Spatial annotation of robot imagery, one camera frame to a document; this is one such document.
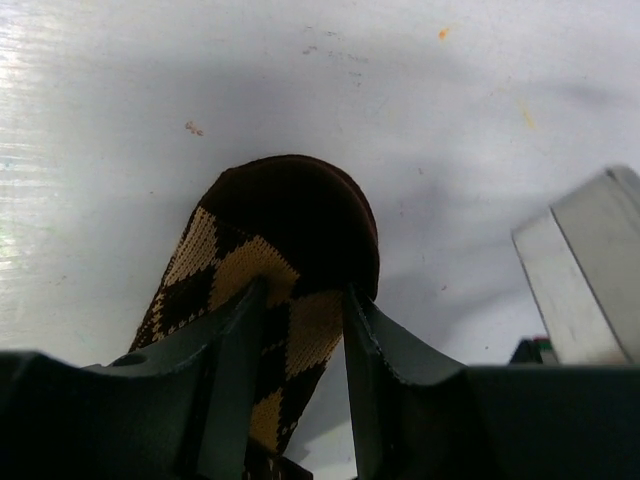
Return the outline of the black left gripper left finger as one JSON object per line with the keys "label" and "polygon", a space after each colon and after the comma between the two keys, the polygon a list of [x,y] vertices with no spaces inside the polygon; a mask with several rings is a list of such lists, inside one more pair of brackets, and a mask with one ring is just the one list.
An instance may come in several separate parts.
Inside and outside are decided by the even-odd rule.
{"label": "black left gripper left finger", "polygon": [[238,479],[267,286],[109,365],[1,355],[5,479]]}

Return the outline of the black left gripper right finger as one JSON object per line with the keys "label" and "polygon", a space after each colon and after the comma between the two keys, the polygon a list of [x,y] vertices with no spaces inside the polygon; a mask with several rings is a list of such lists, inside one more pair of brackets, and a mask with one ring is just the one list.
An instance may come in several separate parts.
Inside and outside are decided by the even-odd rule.
{"label": "black left gripper right finger", "polygon": [[467,366],[344,296],[361,479],[635,479],[635,366]]}

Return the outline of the brown argyle sock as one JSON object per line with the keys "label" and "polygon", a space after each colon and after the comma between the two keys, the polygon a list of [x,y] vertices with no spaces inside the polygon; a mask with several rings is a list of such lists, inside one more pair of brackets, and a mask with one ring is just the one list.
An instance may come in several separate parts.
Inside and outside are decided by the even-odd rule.
{"label": "brown argyle sock", "polygon": [[374,214],[343,170],[279,155],[225,170],[191,213],[132,349],[213,312],[254,278],[267,280],[255,397],[242,475],[305,479],[284,456],[343,335],[343,293],[378,291]]}

